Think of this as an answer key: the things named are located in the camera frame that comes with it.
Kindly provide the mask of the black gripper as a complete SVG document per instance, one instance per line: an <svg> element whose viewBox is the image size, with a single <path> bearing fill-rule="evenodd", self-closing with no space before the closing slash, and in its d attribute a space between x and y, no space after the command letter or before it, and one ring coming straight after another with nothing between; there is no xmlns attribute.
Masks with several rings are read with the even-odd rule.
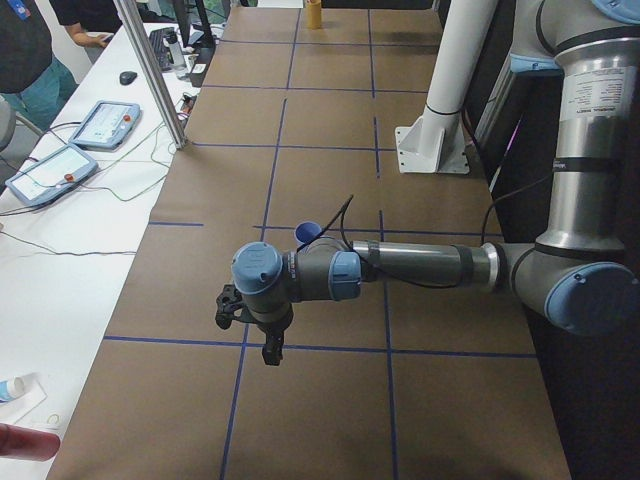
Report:
<svg viewBox="0 0 640 480"><path fill-rule="evenodd" d="M262 358L267 366L279 366L283 359L283 343L286 329L293 320L292 308L279 308L269 312L252 312L259 329L266 335Z"/></svg>

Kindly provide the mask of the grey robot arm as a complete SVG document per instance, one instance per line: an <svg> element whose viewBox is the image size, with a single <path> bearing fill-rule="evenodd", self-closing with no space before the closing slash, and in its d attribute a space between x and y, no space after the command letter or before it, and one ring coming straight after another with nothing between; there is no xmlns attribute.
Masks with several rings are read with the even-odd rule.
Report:
<svg viewBox="0 0 640 480"><path fill-rule="evenodd" d="M396 280L425 289L479 285L510 291L570 333L594 336L639 312L639 282L621 263L614 231L632 105L638 97L635 1L520 1L511 69L563 74L549 219L531 244L479 247L349 241L318 233L295 250L241 247L215 320L253 324L263 360L278 365L298 302L358 297L361 285Z"/></svg>

